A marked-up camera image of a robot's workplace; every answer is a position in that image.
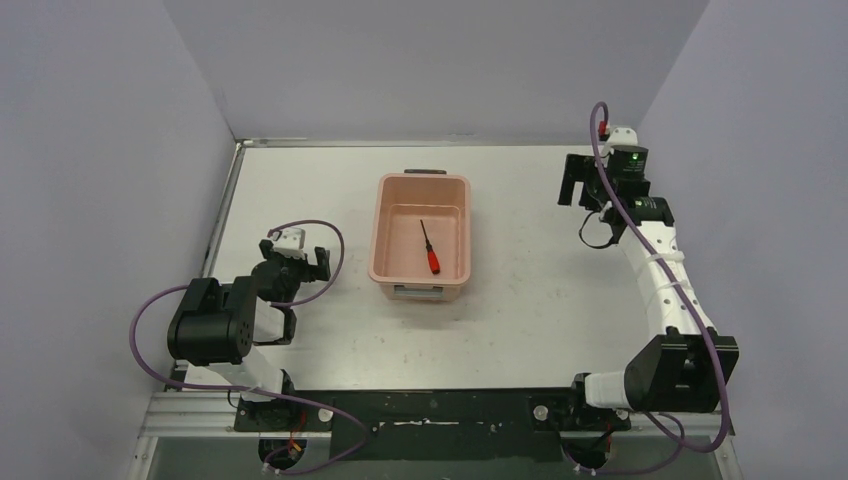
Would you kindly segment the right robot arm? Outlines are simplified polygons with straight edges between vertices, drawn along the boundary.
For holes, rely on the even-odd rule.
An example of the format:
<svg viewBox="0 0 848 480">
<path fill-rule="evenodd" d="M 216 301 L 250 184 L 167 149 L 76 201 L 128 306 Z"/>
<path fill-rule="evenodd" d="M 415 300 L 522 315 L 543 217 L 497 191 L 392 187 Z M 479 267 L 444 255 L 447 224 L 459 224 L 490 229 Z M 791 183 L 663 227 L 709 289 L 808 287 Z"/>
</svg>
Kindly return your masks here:
<svg viewBox="0 0 848 480">
<path fill-rule="evenodd" d="M 711 413 L 726 407 L 726 383 L 739 358 L 734 337 L 719 334 L 698 302 L 676 241 L 675 219 L 650 195 L 648 151 L 615 146 L 600 160 L 569 154 L 558 202 L 576 202 L 611 228 L 609 246 L 629 262 L 646 310 L 648 344 L 620 371 L 591 373 L 563 401 L 565 419 L 585 429 L 604 408 Z M 573 192 L 580 184 L 581 194 Z"/>
</svg>

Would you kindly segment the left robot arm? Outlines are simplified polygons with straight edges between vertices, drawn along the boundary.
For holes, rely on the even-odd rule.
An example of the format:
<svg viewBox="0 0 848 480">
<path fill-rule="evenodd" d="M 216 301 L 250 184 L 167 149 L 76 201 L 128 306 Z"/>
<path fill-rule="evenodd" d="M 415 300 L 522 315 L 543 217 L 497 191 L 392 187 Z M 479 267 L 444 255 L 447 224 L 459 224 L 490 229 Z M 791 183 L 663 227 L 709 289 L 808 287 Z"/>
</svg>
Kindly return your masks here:
<svg viewBox="0 0 848 480">
<path fill-rule="evenodd" d="M 259 402 L 257 417 L 273 431 L 289 428 L 297 404 L 288 373 L 273 366 L 261 346 L 288 345 L 297 315 L 290 306 L 303 283 L 331 279 L 330 252 L 314 249 L 314 264 L 304 241 L 292 234 L 259 242 L 262 261 L 229 284 L 196 278 L 186 289 L 168 328 L 167 346 L 176 360 L 206 367 L 231 386 L 243 386 L 241 399 Z"/>
</svg>

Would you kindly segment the red black screwdriver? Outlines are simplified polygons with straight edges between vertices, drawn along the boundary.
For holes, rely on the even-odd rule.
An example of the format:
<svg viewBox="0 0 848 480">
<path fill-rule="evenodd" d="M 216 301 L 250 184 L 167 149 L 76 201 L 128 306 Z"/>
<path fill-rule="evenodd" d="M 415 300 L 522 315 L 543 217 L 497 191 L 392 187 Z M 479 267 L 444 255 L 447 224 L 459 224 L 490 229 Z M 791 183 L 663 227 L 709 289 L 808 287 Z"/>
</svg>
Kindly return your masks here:
<svg viewBox="0 0 848 480">
<path fill-rule="evenodd" d="M 433 275 L 440 275 L 441 274 L 441 264 L 440 264 L 440 261 L 438 259 L 437 254 L 434 250 L 434 247 L 433 247 L 433 245 L 430 241 L 424 220 L 420 219 L 419 223 L 421 225 L 422 233 L 423 233 L 423 236 L 424 236 L 424 239 L 425 239 L 425 249 L 426 249 L 426 252 L 427 252 L 427 261 L 428 261 L 429 270 Z"/>
</svg>

